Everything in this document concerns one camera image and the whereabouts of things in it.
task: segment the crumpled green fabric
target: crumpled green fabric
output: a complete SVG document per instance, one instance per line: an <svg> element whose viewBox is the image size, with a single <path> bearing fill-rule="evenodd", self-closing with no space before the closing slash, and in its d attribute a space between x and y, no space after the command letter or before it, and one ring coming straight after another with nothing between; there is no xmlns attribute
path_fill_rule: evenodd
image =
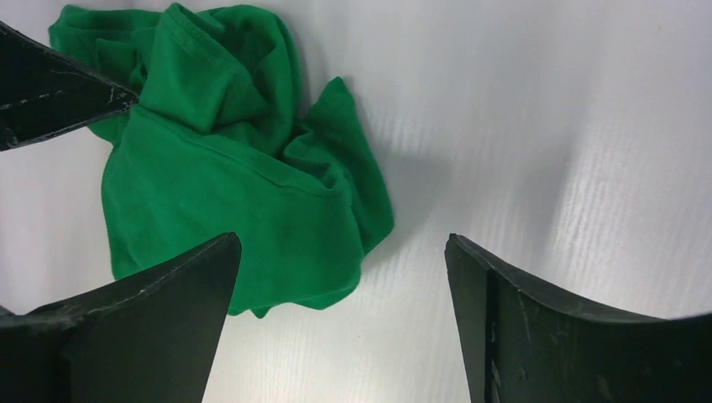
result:
<svg viewBox="0 0 712 403"><path fill-rule="evenodd" d="M296 116L299 60L277 16L67 6L50 43L140 92L128 115L90 127L113 144L102 203L117 279L235 232L231 315L323 309L357 286L394 226L388 194L340 78Z"/></svg>

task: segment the black object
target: black object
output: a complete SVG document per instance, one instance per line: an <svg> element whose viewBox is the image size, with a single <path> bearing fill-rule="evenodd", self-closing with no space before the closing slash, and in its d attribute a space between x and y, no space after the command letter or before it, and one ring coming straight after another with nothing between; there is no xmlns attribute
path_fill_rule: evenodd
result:
<svg viewBox="0 0 712 403"><path fill-rule="evenodd" d="M472 402L712 401L712 314L599 304L458 235L445 257Z"/></svg>
<svg viewBox="0 0 712 403"><path fill-rule="evenodd" d="M0 151L127 112L138 95L0 22Z"/></svg>
<svg viewBox="0 0 712 403"><path fill-rule="evenodd" d="M0 311L0 401L201 401L239 259L223 234L27 315Z"/></svg>

